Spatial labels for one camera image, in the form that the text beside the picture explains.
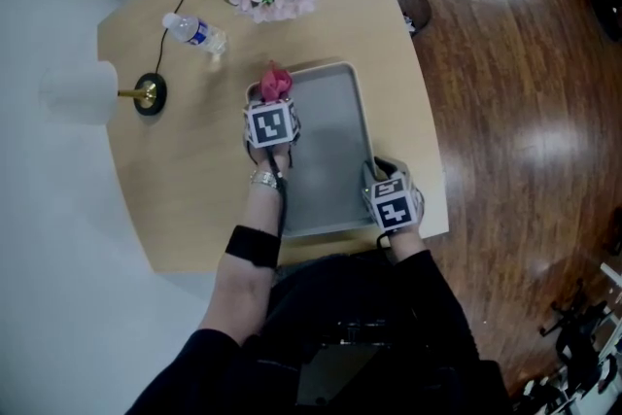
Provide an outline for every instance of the black armband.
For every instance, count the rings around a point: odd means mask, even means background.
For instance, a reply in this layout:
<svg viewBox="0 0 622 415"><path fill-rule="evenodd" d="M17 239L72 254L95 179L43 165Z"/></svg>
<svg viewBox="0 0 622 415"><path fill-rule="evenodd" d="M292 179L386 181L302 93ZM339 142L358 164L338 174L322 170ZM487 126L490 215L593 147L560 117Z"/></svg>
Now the black armband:
<svg viewBox="0 0 622 415"><path fill-rule="evenodd" d="M281 239L276 235L238 225L225 252L250 261L254 266L276 268L280 249Z"/></svg>

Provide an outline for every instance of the bottle cap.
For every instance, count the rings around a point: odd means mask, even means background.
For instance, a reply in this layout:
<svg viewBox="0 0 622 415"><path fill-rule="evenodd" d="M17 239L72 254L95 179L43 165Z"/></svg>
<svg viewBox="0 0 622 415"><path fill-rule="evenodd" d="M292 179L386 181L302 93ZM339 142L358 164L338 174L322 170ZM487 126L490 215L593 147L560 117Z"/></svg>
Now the bottle cap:
<svg viewBox="0 0 622 415"><path fill-rule="evenodd" d="M168 13L164 15L164 17L162 18L162 25L164 26L164 28L170 29L170 27L178 23L181 18L182 18L181 16L176 15L174 13Z"/></svg>

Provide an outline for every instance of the water bottle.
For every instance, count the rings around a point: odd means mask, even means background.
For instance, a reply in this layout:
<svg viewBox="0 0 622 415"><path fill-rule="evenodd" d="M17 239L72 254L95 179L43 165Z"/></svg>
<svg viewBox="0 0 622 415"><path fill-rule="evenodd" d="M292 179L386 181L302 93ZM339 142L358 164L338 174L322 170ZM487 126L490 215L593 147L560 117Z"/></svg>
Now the water bottle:
<svg viewBox="0 0 622 415"><path fill-rule="evenodd" d="M162 24L180 42L197 46L206 52L218 55L226 49L226 33L194 16L179 16L168 13Z"/></svg>

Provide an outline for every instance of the bottle label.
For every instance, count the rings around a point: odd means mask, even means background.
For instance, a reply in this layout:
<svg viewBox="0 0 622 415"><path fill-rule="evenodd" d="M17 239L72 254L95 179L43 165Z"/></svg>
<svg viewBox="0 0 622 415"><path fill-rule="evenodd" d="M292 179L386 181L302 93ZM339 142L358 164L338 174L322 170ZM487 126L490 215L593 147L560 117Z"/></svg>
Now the bottle label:
<svg viewBox="0 0 622 415"><path fill-rule="evenodd" d="M188 40L188 43L192 46L198 46L202 44L207 38L208 30L209 27L207 26L207 24L199 20L198 29L196 30L196 33L194 33L194 36Z"/></svg>

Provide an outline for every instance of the wooden floor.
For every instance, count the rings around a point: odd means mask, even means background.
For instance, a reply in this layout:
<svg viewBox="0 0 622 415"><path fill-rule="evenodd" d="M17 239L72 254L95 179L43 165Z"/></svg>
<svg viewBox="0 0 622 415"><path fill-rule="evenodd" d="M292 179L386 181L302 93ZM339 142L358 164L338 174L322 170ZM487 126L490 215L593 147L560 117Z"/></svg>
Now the wooden floor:
<svg viewBox="0 0 622 415"><path fill-rule="evenodd" d="M622 201L622 47L589 0L430 0L415 39L450 232L429 245L510 392L556 364L549 304L599 265Z"/></svg>

